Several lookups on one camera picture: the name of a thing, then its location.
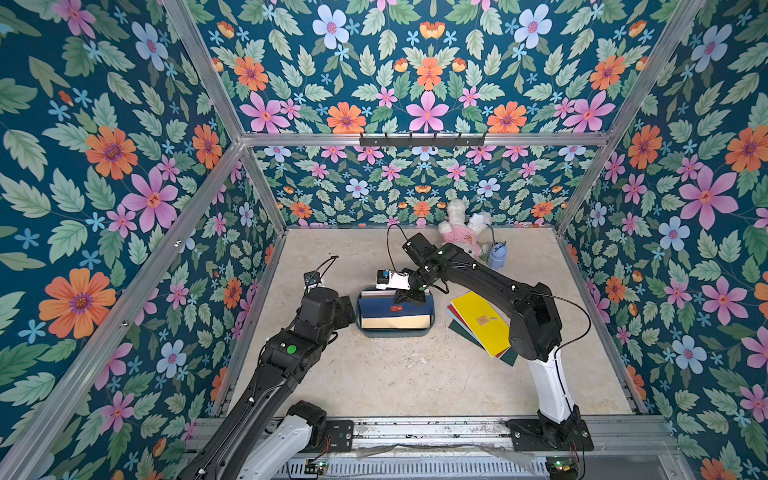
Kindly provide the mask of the navy blue envelope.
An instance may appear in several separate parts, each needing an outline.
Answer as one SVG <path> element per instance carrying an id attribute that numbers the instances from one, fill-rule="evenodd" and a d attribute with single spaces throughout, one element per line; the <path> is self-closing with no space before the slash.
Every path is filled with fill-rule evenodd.
<path id="1" fill-rule="evenodd" d="M 434 302 L 431 296 L 424 304 L 395 301 L 394 291 L 365 292 L 358 298 L 358 307 L 364 319 L 415 317 L 434 314 Z"/>

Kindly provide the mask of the cream yellow envelope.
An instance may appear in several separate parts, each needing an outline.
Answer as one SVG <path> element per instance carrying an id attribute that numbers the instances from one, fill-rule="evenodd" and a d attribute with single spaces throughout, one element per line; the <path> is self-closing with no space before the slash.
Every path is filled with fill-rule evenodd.
<path id="1" fill-rule="evenodd" d="M 429 315 L 364 317 L 360 320 L 360 327 L 364 330 L 424 330 L 431 325 Z"/>

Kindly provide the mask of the bright yellow envelope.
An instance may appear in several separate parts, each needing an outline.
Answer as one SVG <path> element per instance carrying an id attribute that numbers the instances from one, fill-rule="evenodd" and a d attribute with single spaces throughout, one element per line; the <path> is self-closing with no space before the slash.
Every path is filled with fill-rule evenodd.
<path id="1" fill-rule="evenodd" d="M 510 349 L 509 326 L 486 299 L 469 292 L 453 299 L 449 306 L 489 355 L 500 358 Z"/>

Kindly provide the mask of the red envelope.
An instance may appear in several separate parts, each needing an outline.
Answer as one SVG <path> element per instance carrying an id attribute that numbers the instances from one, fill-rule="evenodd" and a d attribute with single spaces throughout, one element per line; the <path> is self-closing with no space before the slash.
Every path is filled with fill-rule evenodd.
<path id="1" fill-rule="evenodd" d="M 480 342 L 490 356 L 498 354 L 496 322 L 499 317 L 489 305 L 467 306 L 462 302 L 451 301 L 448 310 L 454 319 Z"/>

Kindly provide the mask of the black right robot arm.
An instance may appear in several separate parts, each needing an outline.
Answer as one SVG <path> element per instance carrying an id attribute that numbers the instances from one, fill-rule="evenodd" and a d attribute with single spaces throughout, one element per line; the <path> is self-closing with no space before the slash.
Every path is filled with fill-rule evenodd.
<path id="1" fill-rule="evenodd" d="M 473 259 L 459 246 L 446 243 L 438 247 L 420 233 L 408 238 L 403 250 L 415 268 L 406 272 L 408 285 L 399 290 L 400 299 L 420 301 L 436 283 L 452 282 L 488 301 L 509 320 L 509 332 L 503 338 L 528 362 L 539 399 L 542 433 L 553 441 L 563 441 L 573 433 L 581 414 L 562 368 L 562 319 L 550 288 L 515 281 Z"/>

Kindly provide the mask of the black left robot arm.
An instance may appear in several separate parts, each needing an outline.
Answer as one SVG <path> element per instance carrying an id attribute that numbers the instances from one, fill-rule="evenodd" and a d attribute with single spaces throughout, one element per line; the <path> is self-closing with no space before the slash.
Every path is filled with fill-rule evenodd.
<path id="1" fill-rule="evenodd" d="M 319 362 L 332 335 L 355 321 L 349 297 L 326 287 L 306 292 L 288 327 L 266 341 L 254 374 L 207 444 L 179 479 L 236 479 L 281 405 Z"/>

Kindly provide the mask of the teal storage box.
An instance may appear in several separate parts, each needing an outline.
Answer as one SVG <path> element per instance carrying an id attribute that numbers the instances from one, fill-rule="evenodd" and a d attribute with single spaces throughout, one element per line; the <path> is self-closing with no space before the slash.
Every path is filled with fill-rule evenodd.
<path id="1" fill-rule="evenodd" d="M 431 330 L 431 328 L 433 327 L 433 325 L 435 323 L 435 305 L 434 305 L 434 314 L 432 316 L 430 316 L 431 319 L 432 319 L 432 325 L 431 325 L 431 327 L 429 329 L 424 329 L 424 330 L 364 330 L 364 329 L 362 329 L 360 327 L 360 320 L 363 317 L 361 316 L 361 313 L 360 313 L 360 310 L 359 310 L 359 307 L 358 307 L 358 298 L 361 295 L 363 295 L 365 292 L 375 292 L 375 291 L 394 291 L 394 295 L 397 293 L 397 290 L 377 290 L 377 289 L 368 289 L 368 290 L 363 290 L 363 291 L 360 292 L 360 294 L 357 297 L 358 317 L 357 317 L 356 325 L 357 325 L 358 329 L 364 335 L 366 335 L 368 337 L 371 337 L 371 338 L 420 337 L 420 336 L 426 335 Z M 428 296 L 431 296 L 432 299 L 433 299 L 433 302 L 434 302 L 434 298 L 430 294 L 430 292 L 426 293 L 426 298 Z"/>

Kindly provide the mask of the white plush bunny pink shirt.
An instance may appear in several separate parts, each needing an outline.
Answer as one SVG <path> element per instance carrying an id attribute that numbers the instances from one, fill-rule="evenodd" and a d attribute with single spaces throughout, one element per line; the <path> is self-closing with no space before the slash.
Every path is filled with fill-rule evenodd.
<path id="1" fill-rule="evenodd" d="M 438 225 L 438 231 L 445 243 L 454 244 L 465 250 L 470 256 L 479 258 L 483 253 L 480 236 L 492 223 L 487 212 L 466 214 L 465 202 L 451 200 L 446 207 L 446 219 Z"/>

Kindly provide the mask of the blue faceted toy figure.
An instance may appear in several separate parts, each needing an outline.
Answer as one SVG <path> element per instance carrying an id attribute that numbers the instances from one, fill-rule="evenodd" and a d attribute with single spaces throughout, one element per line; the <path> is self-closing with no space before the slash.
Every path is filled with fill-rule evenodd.
<path id="1" fill-rule="evenodd" d="M 505 243 L 494 243 L 488 253 L 487 265 L 495 271 L 500 271 L 507 259 L 508 247 Z"/>

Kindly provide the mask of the dark green envelope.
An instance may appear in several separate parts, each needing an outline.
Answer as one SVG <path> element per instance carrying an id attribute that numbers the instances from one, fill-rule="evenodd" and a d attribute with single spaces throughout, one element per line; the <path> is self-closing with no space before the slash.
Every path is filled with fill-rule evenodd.
<path id="1" fill-rule="evenodd" d="M 470 342 L 472 345 L 480 348 L 481 350 L 484 350 L 484 347 L 480 344 L 478 340 L 474 338 L 474 336 L 469 333 L 457 320 L 452 320 L 449 323 L 448 328 L 453 331 L 454 333 L 458 334 L 460 337 L 462 337 L 464 340 Z M 501 353 L 499 356 L 497 356 L 497 359 L 503 362 L 504 364 L 512 367 L 516 360 L 518 358 L 517 353 L 512 349 L 507 349 L 503 353 Z"/>

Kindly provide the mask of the small green circuit board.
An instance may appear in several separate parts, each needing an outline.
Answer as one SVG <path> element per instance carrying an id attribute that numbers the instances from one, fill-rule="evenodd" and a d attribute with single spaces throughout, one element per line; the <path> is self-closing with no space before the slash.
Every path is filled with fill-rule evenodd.
<path id="1" fill-rule="evenodd" d="M 324 476 L 328 470 L 329 463 L 324 459 L 307 460 L 303 468 L 304 475 L 314 475 L 315 477 Z"/>

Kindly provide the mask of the white vent grille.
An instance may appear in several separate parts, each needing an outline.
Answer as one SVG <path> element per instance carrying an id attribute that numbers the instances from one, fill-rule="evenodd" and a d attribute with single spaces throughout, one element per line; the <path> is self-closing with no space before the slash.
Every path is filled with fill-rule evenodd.
<path id="1" fill-rule="evenodd" d="M 549 479 L 546 461 L 525 465 L 491 457 L 336 458 L 321 469 L 294 459 L 274 479 Z"/>

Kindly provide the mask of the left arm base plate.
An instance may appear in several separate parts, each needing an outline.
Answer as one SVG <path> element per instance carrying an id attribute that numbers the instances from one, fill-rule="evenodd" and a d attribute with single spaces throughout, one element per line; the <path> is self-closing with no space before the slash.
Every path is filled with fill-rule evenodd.
<path id="1" fill-rule="evenodd" d="M 314 455 L 350 452 L 354 433 L 355 423 L 352 420 L 327 420 L 312 452 Z"/>

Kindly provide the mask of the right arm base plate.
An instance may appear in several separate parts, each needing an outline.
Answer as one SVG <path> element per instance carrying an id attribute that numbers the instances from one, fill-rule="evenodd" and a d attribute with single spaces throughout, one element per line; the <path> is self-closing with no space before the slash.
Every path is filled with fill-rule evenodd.
<path id="1" fill-rule="evenodd" d="M 557 423 L 544 415 L 537 418 L 510 419 L 504 425 L 510 430 L 515 451 L 593 451 L 594 443 L 581 415 L 573 414 Z"/>

